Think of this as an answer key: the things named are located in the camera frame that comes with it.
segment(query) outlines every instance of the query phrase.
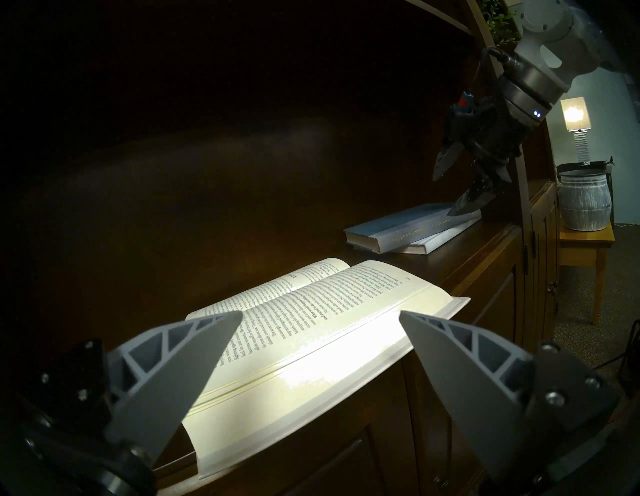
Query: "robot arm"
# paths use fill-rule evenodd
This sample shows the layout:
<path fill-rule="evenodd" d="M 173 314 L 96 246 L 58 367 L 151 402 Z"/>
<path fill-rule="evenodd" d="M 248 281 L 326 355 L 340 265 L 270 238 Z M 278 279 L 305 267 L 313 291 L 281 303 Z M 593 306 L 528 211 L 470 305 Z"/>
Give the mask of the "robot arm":
<path fill-rule="evenodd" d="M 523 35 L 513 56 L 494 47 L 483 51 L 484 60 L 494 56 L 504 67 L 493 95 L 476 102 L 465 92 L 449 110 L 433 179 L 438 180 L 464 148 L 474 155 L 477 170 L 471 187 L 450 215 L 477 210 L 509 186 L 508 161 L 569 90 L 575 76 L 599 66 L 620 65 L 598 26 L 566 0 L 528 0 L 523 16 Z M 559 67 L 545 62 L 543 46 L 561 60 Z"/>

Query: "table lamp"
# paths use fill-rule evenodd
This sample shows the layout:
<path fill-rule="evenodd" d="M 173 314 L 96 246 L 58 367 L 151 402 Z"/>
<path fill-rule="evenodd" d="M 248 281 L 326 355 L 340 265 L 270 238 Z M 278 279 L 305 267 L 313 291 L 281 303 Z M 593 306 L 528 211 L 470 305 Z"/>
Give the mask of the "table lamp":
<path fill-rule="evenodd" d="M 560 104 L 562 105 L 566 130 L 573 133 L 578 162 L 589 162 L 591 158 L 587 132 L 591 129 L 591 121 L 589 120 L 589 112 L 587 112 L 587 104 L 582 97 L 560 100 Z"/>

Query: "white book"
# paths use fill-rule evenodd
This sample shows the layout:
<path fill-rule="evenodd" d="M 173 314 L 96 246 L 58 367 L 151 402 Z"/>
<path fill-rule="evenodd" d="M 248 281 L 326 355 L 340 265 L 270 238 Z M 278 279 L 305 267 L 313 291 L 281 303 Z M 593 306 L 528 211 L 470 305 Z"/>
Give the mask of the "white book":
<path fill-rule="evenodd" d="M 199 476 L 277 442 L 409 352 L 400 310 L 451 318 L 468 301 L 383 262 L 326 259 L 191 313 L 243 311 L 182 421 Z"/>
<path fill-rule="evenodd" d="M 433 250 L 441 247 L 447 241 L 455 238 L 458 234 L 463 232 L 465 229 L 468 229 L 473 224 L 478 222 L 481 219 L 480 210 L 478 210 L 478 217 L 475 217 L 463 224 L 457 225 L 445 231 L 439 232 L 437 234 L 433 234 L 432 236 L 425 237 L 419 241 L 416 241 L 411 244 L 407 244 L 405 246 L 401 246 L 400 248 L 396 248 L 392 250 L 394 253 L 410 253 L 412 255 L 428 255 Z"/>

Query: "lamp shade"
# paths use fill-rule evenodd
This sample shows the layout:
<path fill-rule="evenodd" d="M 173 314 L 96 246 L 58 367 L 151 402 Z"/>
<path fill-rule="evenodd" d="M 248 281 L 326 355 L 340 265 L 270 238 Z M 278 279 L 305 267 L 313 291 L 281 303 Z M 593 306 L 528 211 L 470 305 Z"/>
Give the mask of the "lamp shade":
<path fill-rule="evenodd" d="M 584 98 L 567 98 L 560 100 L 562 112 L 564 114 L 564 124 L 567 131 L 578 131 L 579 129 L 591 129 L 591 120 L 587 112 L 587 104 Z"/>

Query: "book spine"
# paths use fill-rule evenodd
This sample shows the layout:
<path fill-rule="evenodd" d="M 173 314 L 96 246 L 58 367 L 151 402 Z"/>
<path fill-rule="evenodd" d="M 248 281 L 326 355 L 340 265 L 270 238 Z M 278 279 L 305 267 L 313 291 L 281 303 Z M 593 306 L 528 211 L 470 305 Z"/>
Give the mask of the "book spine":
<path fill-rule="evenodd" d="M 440 235 L 436 236 L 434 239 L 430 239 L 424 244 L 426 255 L 429 255 L 429 253 L 431 253 L 436 248 L 441 247 L 443 244 L 455 238 L 458 234 L 465 231 L 479 220 L 480 217 L 478 216 L 475 219 L 468 220 L 464 224 L 460 224 L 459 226 L 441 232 Z"/>
<path fill-rule="evenodd" d="M 419 239 L 424 239 L 463 224 L 480 215 L 480 211 L 476 211 L 463 215 L 448 216 L 447 211 L 442 211 L 377 233 L 374 237 L 378 240 L 380 253 L 385 253 L 399 246 L 411 244 Z"/>

